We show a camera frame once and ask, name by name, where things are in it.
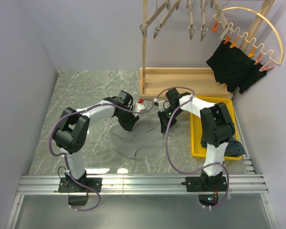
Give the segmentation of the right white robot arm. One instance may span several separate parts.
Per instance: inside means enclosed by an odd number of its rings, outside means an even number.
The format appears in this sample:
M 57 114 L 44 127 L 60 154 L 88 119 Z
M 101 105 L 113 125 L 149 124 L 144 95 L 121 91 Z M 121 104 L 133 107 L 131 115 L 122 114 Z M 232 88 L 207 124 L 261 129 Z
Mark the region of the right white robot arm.
M 169 107 L 155 97 L 154 104 L 159 107 L 161 132 L 169 135 L 170 127 L 176 123 L 176 116 L 187 111 L 201 120 L 202 136 L 206 140 L 206 157 L 199 177 L 186 178 L 182 184 L 188 192 L 215 192 L 228 190 L 228 177 L 223 176 L 225 150 L 235 135 L 235 126 L 224 103 L 211 103 L 199 99 L 190 88 L 179 93 L 176 87 L 164 90 Z

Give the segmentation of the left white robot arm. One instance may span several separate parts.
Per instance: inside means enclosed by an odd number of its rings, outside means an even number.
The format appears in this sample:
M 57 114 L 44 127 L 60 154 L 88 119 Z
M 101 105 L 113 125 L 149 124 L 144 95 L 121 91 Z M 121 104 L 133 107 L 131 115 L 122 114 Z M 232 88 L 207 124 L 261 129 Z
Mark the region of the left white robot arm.
M 133 97 L 125 91 L 83 109 L 65 108 L 51 135 L 60 150 L 60 155 L 67 161 L 58 192 L 99 192 L 102 179 L 88 177 L 82 160 L 81 149 L 85 144 L 89 127 L 105 118 L 117 117 L 122 129 L 130 132 L 139 120 L 139 114 L 145 110 L 142 101 L 135 103 Z

